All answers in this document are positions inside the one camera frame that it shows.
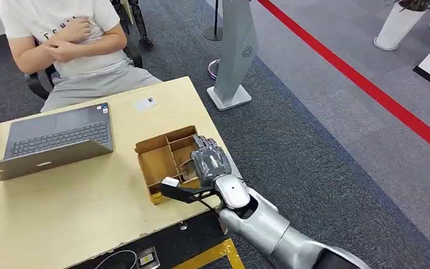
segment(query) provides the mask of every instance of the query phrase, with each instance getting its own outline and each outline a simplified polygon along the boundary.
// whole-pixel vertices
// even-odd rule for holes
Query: speaker grille
[[[241,52],[241,56],[243,58],[248,58],[253,54],[254,48],[252,46],[246,46],[243,48],[243,51]]]

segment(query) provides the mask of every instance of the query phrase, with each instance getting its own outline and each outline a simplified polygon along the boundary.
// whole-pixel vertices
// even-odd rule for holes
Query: laptop lid
[[[111,153],[93,140],[0,160],[0,181]]]

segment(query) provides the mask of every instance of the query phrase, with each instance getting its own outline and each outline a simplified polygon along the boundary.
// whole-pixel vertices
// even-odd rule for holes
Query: white kiosk stand
[[[251,96],[241,86],[258,52],[249,0],[223,0],[223,26],[217,81],[214,87],[207,89],[220,111],[251,101]]]

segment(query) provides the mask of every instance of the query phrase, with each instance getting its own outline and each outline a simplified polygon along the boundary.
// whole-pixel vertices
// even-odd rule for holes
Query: gray pants
[[[122,64],[117,69],[93,76],[54,78],[55,88],[41,112],[160,83],[147,70]]]

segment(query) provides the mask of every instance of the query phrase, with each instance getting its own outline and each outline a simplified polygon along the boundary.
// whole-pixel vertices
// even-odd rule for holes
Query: person's hand
[[[88,18],[73,18],[55,36],[57,40],[80,43],[90,36],[90,26]]]
[[[45,48],[50,55],[61,63],[70,62],[73,59],[83,57],[84,45],[77,45],[67,41],[50,41]]]

